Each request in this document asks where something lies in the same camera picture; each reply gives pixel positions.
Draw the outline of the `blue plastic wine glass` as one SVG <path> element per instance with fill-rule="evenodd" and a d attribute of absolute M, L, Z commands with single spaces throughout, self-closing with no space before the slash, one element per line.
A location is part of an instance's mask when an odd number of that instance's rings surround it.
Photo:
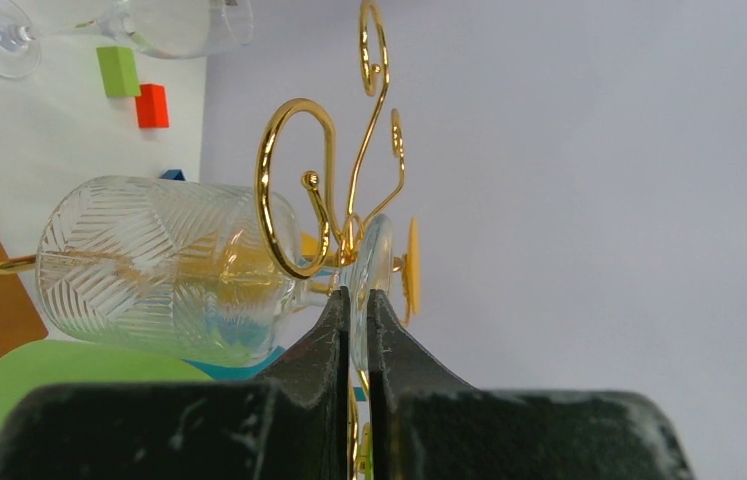
<path fill-rule="evenodd" d="M 191 360 L 213 379 L 244 380 L 285 352 L 279 337 L 290 317 L 310 307 L 322 308 L 332 291 L 345 286 L 350 293 L 350 359 L 358 374 L 367 370 L 367 299 L 378 287 L 374 267 L 328 267 L 309 280 L 281 275 L 264 281 L 246 280 L 211 300 L 206 326 L 227 348 L 221 360 Z"/>

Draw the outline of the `green plastic wine glass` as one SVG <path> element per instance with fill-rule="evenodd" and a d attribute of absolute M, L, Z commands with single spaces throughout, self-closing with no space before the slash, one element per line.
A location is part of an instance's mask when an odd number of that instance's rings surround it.
<path fill-rule="evenodd" d="M 0 428 L 21 399 L 47 385 L 210 379 L 197 367 L 161 354 L 76 341 L 33 341 L 0 357 Z"/>

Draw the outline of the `clear tall wine glass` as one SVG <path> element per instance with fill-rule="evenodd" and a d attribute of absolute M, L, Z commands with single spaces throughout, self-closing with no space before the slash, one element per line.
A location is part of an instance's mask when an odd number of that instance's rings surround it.
<path fill-rule="evenodd" d="M 179 60 L 245 46 L 254 29 L 249 1 L 113 1 L 99 16 L 64 27 L 35 24 L 16 2 L 0 1 L 0 77 L 29 76 L 41 61 L 44 38 L 101 37 L 152 58 Z"/>

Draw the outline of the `yellow plastic wine glass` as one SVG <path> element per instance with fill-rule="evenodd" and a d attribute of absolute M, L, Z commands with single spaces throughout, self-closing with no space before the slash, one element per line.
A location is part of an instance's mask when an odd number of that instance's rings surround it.
<path fill-rule="evenodd" d="M 413 314 L 420 311 L 420 242 L 416 220 L 409 225 L 407 252 L 402 256 L 393 253 L 393 228 L 384 214 L 376 215 L 358 244 L 356 259 L 346 266 L 327 266 L 299 288 L 298 309 L 323 306 L 332 290 L 345 286 L 349 292 L 351 327 L 357 332 L 366 331 L 367 306 L 372 290 L 390 292 L 394 274 L 401 276 L 406 313 L 402 324 L 406 326 Z"/>

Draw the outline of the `light green toy block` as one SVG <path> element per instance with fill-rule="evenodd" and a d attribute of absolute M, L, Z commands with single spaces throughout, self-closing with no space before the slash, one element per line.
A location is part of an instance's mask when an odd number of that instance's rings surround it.
<path fill-rule="evenodd" d="M 127 47 L 96 49 L 105 95 L 111 98 L 141 95 L 134 51 Z"/>

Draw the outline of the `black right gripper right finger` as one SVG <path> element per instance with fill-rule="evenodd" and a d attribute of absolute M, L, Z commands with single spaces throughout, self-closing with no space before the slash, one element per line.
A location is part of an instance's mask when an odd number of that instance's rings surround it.
<path fill-rule="evenodd" d="M 678 435 L 630 391 L 483 390 L 446 368 L 370 294 L 372 471 L 378 479 L 690 479 Z"/>

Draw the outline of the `clear glass tumbler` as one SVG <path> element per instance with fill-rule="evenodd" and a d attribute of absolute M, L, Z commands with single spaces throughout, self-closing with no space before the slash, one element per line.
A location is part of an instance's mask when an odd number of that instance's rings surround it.
<path fill-rule="evenodd" d="M 216 296 L 246 280 L 300 280 L 271 258 L 252 188 L 127 176 L 91 179 L 58 204 L 34 271 L 64 334 L 186 361 L 227 351 L 206 326 Z"/>

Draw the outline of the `orange red toy block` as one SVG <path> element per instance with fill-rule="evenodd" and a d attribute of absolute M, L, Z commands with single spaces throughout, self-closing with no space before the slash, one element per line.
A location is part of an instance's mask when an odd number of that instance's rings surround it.
<path fill-rule="evenodd" d="M 141 129 L 170 127 L 166 88 L 160 84 L 143 83 L 140 95 L 134 98 L 137 125 Z"/>

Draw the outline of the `blue toy brick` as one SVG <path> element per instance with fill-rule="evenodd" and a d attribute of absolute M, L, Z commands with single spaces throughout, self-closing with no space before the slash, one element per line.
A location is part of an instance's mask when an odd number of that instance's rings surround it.
<path fill-rule="evenodd" d="M 181 169 L 168 169 L 159 176 L 160 179 L 173 180 L 173 181 L 185 181 L 186 176 Z"/>

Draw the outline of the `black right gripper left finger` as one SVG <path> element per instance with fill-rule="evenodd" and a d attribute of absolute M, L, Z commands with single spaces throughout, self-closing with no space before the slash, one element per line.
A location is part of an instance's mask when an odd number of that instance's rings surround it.
<path fill-rule="evenodd" d="M 350 299 L 248 381 L 61 383 L 0 429 L 0 479 L 345 479 Z"/>

